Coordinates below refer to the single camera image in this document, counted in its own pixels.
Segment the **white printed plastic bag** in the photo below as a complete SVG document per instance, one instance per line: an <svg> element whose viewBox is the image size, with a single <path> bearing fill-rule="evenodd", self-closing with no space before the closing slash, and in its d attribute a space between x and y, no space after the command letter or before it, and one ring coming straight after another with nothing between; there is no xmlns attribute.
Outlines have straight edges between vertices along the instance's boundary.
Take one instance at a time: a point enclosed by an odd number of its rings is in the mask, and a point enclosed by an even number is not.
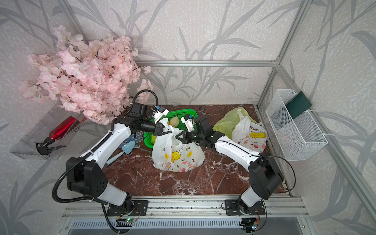
<svg viewBox="0 0 376 235"><path fill-rule="evenodd" d="M168 124L168 118L159 122L167 134L158 136L153 146L152 160L156 169L188 172L201 166L205 154L196 143L183 144L175 138L182 130Z"/></svg>

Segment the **green plastic basket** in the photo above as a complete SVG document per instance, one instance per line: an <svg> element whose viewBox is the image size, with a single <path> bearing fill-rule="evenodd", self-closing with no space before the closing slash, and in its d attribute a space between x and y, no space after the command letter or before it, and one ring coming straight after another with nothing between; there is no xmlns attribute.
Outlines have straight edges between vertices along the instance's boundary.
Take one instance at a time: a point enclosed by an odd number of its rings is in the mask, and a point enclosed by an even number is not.
<svg viewBox="0 0 376 235"><path fill-rule="evenodd" d="M183 130L183 131L187 131L187 127L186 125L181 121L181 118L188 115L189 117L191 117L192 119L196 118L198 116L198 114L196 113L195 110L193 109L182 109L182 110L176 110L176 111L169 111L169 113L167 115L164 115L160 118L163 119L163 118L168 118L168 121L170 121L172 118L174 117L178 117L179 118L179 124L177 126L177 128L179 130ZM150 132L147 132L147 133L144 133L144 144L148 147L148 148L153 148L154 146L154 143L152 142L152 133Z"/></svg>

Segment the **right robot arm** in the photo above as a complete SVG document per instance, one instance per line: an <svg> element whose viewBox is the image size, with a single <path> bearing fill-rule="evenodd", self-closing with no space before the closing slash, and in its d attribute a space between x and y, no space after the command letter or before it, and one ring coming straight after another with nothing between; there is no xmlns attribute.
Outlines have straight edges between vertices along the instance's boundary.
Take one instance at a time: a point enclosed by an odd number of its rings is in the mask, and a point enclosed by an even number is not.
<svg viewBox="0 0 376 235"><path fill-rule="evenodd" d="M185 115L181 122L187 130L175 136L183 144L196 143L201 147L213 147L231 158L249 173L249 188L238 198L238 208L243 214L263 200L267 200L284 181L283 174L276 163L275 156L263 156L237 144L219 131L213 131L206 118Z"/></svg>

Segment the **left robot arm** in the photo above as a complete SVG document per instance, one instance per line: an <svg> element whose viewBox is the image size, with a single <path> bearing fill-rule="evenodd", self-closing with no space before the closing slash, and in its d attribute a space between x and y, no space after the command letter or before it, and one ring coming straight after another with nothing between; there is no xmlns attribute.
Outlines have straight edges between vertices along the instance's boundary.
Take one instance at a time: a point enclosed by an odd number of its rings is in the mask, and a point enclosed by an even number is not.
<svg viewBox="0 0 376 235"><path fill-rule="evenodd" d="M147 106L134 103L129 113L114 119L111 129L92 148L80 157L71 157L66 162L66 171L58 178L52 188L52 198L58 203L71 203L81 200L93 200L103 205L113 205L126 211L134 207L132 196L111 185L102 169L113 152L123 141L138 131L165 135L164 126L159 119L169 113L163 106L151 109L152 119L147 119ZM63 199L58 196L58 188L63 180L67 181L70 191L82 196Z"/></svg>

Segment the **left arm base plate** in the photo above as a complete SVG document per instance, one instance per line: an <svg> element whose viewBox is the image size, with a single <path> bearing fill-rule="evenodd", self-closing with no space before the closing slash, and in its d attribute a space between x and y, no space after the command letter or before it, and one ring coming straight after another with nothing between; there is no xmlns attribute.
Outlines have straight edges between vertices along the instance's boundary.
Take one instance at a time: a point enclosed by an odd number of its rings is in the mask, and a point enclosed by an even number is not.
<svg viewBox="0 0 376 235"><path fill-rule="evenodd" d="M109 204L106 214L108 216L146 216L148 203L148 200L132 200L121 206Z"/></svg>

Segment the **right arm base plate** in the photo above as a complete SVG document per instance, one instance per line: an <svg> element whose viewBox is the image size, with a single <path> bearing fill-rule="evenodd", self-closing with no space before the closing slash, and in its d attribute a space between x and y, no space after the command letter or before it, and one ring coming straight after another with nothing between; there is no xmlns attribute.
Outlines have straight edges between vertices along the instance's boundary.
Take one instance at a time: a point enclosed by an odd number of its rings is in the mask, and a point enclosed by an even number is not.
<svg viewBox="0 0 376 235"><path fill-rule="evenodd" d="M225 200L225 210L226 215L235 216L235 215L266 215L265 205L263 201L258 201L252 207L246 205L244 202L239 200Z"/></svg>

